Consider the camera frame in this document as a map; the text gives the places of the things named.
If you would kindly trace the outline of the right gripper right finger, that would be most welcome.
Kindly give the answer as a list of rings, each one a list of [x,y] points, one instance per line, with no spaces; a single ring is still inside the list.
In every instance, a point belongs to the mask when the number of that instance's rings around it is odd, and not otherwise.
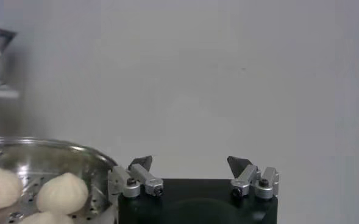
[[[234,179],[230,180],[231,194],[234,198],[249,195],[250,189],[262,200],[270,200],[279,195],[279,173],[274,167],[261,170],[248,159],[229,156],[227,158]]]

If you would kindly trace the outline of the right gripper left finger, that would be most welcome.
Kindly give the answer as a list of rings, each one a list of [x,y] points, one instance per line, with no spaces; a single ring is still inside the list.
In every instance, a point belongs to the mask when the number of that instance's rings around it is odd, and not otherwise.
[[[108,192],[110,195],[122,195],[136,198],[142,189],[147,195],[161,197],[164,183],[161,178],[150,173],[153,158],[151,155],[135,158],[127,168],[114,166],[108,172]]]

